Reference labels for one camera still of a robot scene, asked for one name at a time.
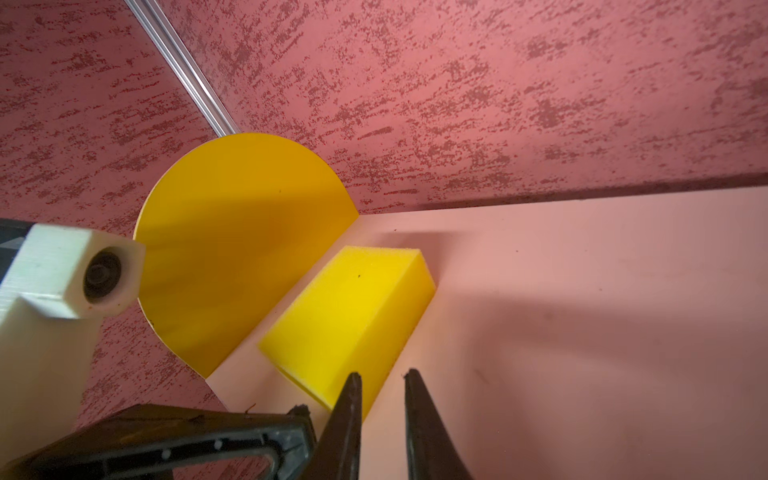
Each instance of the yellow disc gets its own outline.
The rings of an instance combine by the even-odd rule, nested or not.
[[[144,202],[141,308],[208,377],[357,216],[333,170],[302,145],[268,134],[209,141]]]

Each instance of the yellow foam block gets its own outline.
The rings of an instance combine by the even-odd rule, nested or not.
[[[434,295],[420,250],[344,247],[267,332],[260,348],[328,409],[346,377],[358,372],[365,418]]]

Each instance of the pink wall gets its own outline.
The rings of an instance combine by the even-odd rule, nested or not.
[[[131,235],[160,175],[214,137],[122,0],[4,7],[0,71],[0,217]],[[138,305],[104,322],[92,369],[79,425],[135,403],[223,409]],[[178,478],[258,468],[249,460]]]
[[[768,183],[759,0],[160,3],[363,212]]]

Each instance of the black circular hole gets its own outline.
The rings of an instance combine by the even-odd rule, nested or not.
[[[117,255],[105,250],[96,253],[85,269],[85,298],[95,300],[107,296],[120,281],[121,272],[122,265]]]

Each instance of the pink board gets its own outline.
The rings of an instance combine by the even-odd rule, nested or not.
[[[363,426],[407,478],[418,368],[476,479],[765,478],[768,187],[361,216],[208,379],[231,410],[311,399],[257,340],[343,245],[418,247],[438,291]]]

